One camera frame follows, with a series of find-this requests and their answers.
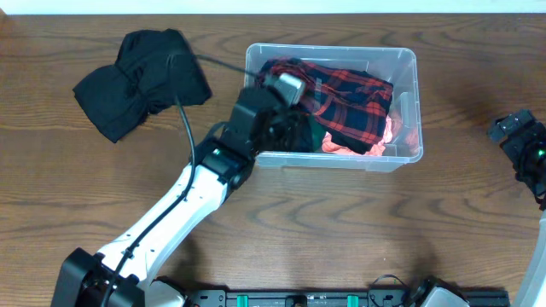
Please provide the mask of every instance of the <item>clothing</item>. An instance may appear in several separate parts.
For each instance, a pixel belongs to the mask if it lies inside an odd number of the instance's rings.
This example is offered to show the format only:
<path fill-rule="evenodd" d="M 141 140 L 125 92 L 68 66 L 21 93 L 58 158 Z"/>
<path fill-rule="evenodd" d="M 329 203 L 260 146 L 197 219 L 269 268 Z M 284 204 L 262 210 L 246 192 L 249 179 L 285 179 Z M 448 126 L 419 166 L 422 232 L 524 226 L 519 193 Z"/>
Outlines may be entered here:
<path fill-rule="evenodd" d="M 73 91 L 90 121 L 112 142 L 148 114 L 172 106 L 175 91 L 184 106 L 203 104 L 212 95 L 188 43 L 172 29 L 127 34 L 115 64 L 96 69 Z"/>
<path fill-rule="evenodd" d="M 387 115 L 385 131 L 383 133 L 383 139 L 377 144 L 375 144 L 374 146 L 372 146 L 372 148 L 364 155 L 382 156 L 383 152 L 386 149 L 385 144 L 388 144 L 390 141 L 392 141 L 392 120 Z M 348 147 L 345 147 L 345 146 L 337 144 L 336 142 L 333 142 L 332 136 L 329 133 L 327 133 L 324 139 L 322 140 L 322 150 L 325 153 L 332 153 L 332 154 L 362 155 L 360 153 L 353 152 Z"/>
<path fill-rule="evenodd" d="M 300 59 L 267 61 L 258 84 L 266 73 L 289 73 L 305 82 L 298 106 L 312 114 L 335 139 L 351 150 L 364 154 L 381 141 L 386 115 L 392 101 L 392 84 L 367 72 L 332 69 Z"/>

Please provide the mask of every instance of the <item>green clip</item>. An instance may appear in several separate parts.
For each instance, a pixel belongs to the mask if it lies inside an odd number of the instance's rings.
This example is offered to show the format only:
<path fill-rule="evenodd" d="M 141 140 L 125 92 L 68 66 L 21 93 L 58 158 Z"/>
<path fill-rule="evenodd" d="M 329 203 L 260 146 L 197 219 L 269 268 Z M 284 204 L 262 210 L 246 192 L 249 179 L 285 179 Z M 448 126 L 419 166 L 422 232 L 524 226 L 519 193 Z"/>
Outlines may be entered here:
<path fill-rule="evenodd" d="M 347 295 L 347 307 L 358 307 L 358 296 Z"/>
<path fill-rule="evenodd" d="M 248 307 L 248 296 L 237 295 L 237 307 Z"/>

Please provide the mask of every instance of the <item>black mount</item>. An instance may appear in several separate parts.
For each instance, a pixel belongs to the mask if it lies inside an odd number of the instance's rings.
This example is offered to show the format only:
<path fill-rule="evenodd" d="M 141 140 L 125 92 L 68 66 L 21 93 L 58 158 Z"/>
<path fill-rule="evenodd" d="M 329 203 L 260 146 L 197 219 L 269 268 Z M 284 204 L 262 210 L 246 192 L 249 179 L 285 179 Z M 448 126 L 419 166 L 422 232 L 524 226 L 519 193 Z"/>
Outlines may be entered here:
<path fill-rule="evenodd" d="M 515 179 L 524 182 L 532 191 L 540 210 L 546 203 L 540 197 L 546 194 L 546 128 L 529 110 L 520 110 L 503 119 L 497 119 L 487 131 L 493 142 L 501 142 L 504 153 L 512 161 Z"/>

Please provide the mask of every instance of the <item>table surface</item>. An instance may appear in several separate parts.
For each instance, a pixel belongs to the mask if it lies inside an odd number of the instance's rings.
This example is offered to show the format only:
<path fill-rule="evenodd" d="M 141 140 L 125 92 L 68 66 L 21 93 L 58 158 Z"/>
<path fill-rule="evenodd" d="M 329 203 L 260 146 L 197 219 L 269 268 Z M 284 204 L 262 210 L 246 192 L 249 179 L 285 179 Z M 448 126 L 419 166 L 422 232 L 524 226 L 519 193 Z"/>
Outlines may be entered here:
<path fill-rule="evenodd" d="M 256 42 L 407 47 L 417 55 L 424 157 L 393 173 L 260 169 L 162 268 L 185 287 L 362 288 L 435 274 L 514 298 L 540 211 L 488 141 L 496 118 L 546 120 L 544 15 L 0 15 L 0 305 L 49 303 L 76 247 L 94 253 L 174 183 L 189 148 L 174 108 L 112 144 L 73 86 L 128 32 L 175 28 L 244 66 Z M 202 63 L 214 97 L 188 107 L 200 140 L 243 77 Z"/>

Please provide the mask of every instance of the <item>green cloth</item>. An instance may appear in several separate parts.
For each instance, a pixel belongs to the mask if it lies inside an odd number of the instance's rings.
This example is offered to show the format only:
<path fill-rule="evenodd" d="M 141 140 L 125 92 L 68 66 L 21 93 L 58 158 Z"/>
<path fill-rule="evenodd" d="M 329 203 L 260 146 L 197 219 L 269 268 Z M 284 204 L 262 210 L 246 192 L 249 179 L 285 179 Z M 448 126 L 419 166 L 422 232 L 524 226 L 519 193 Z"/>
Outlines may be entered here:
<path fill-rule="evenodd" d="M 316 152 L 322 147 L 322 140 L 324 139 L 324 136 L 326 136 L 326 131 L 322 125 L 317 123 L 314 116 L 309 116 L 308 121 L 309 126 L 311 127 L 313 152 Z"/>

